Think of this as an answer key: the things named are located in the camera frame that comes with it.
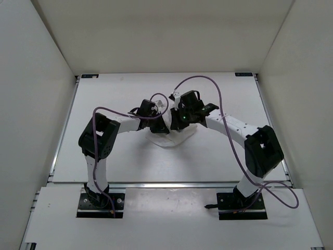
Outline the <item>white pleated skirt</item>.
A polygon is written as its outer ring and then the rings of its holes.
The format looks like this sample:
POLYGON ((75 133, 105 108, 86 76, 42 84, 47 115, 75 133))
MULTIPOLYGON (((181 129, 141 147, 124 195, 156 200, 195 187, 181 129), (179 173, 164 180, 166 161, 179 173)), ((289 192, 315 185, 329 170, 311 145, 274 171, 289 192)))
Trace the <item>white pleated skirt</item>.
POLYGON ((172 148, 180 145, 184 141, 186 141, 188 138, 190 138, 192 135, 194 135, 197 132, 197 125, 196 124, 190 124, 188 127, 177 131, 177 130, 171 130, 171 108, 174 107, 174 104, 169 104, 168 111, 162 116, 163 120, 166 124, 166 127, 169 130, 169 134, 153 134, 152 132, 148 131, 145 135, 145 138, 154 143, 157 146, 160 146, 162 148, 172 148))

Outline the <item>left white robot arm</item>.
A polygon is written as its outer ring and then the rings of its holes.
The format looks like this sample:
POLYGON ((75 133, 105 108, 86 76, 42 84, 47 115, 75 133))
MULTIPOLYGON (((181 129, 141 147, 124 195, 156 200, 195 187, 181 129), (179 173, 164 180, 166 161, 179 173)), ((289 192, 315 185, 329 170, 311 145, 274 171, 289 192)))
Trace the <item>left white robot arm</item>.
POLYGON ((113 149, 117 135, 144 128, 149 128, 153 134, 170 133, 157 104, 147 99, 125 116, 109 119, 99 112, 93 113, 82 132, 78 144, 87 162, 88 176, 84 189, 90 203, 98 209, 114 207, 106 178, 106 159, 113 149))

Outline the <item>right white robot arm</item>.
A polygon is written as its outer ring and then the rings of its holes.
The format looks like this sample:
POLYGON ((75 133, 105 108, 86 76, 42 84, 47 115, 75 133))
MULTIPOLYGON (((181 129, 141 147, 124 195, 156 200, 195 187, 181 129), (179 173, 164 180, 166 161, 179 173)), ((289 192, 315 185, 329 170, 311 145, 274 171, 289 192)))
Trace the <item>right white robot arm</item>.
POLYGON ((233 202, 236 209, 249 206, 265 177, 284 159, 284 153, 277 136, 270 126, 256 127, 221 112, 213 104, 204 104, 198 91, 188 91, 181 95, 173 92, 170 100, 171 128, 181 130, 190 124, 217 131, 231 138, 245 151, 246 170, 244 177, 234 187, 233 202))

